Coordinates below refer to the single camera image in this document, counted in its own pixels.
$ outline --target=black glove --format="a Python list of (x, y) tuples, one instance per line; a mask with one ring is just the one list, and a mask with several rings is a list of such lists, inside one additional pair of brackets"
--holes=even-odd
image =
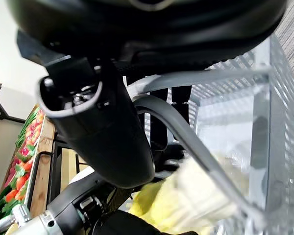
[[(101, 226), (95, 226), (93, 235), (168, 235), (146, 223), (142, 219), (123, 212), (116, 211)], [(195, 232), (187, 232), (180, 235), (198, 235)]]

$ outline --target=vegetable display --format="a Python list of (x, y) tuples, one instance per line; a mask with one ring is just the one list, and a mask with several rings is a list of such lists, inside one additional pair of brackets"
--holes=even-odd
[(11, 163), (4, 189), (0, 193), (0, 219), (9, 215), (15, 205), (24, 202), (44, 116), (39, 107), (35, 109), (27, 118), (15, 142), (17, 151)]

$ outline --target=wire basket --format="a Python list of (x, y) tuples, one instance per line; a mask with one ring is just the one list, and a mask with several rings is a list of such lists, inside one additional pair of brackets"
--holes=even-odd
[[(266, 234), (293, 235), (294, 77), (277, 38), (273, 35), (252, 51), (209, 69), (263, 67), (270, 67), (270, 72), (193, 85), (190, 126), (212, 153), (223, 154), (248, 177), (248, 200), (269, 218)], [(146, 115), (147, 136), (149, 124)], [(255, 233), (229, 218), (220, 221), (212, 234)]]

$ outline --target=red pepper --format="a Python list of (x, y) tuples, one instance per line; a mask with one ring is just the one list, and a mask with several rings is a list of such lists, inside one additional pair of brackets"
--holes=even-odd
[(25, 171), (30, 171), (33, 166), (34, 158), (31, 158), (25, 165), (23, 165), (23, 168)]
[(24, 177), (26, 178), (26, 180), (29, 179), (30, 173), (27, 173)]
[(11, 201), (15, 195), (18, 193), (18, 191), (16, 189), (11, 190), (6, 196), (5, 196), (5, 201), (9, 202)]
[(25, 184), (26, 177), (20, 177), (16, 180), (16, 190), (19, 191), (21, 187)]

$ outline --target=black plastic housing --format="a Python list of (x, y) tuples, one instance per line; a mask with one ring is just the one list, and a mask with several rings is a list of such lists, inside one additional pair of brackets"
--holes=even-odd
[(103, 66), (100, 74), (95, 96), (64, 110), (55, 110), (57, 98), (42, 79), (39, 104), (72, 149), (107, 182), (120, 188), (148, 183), (154, 177), (151, 150), (122, 78), (113, 65)]

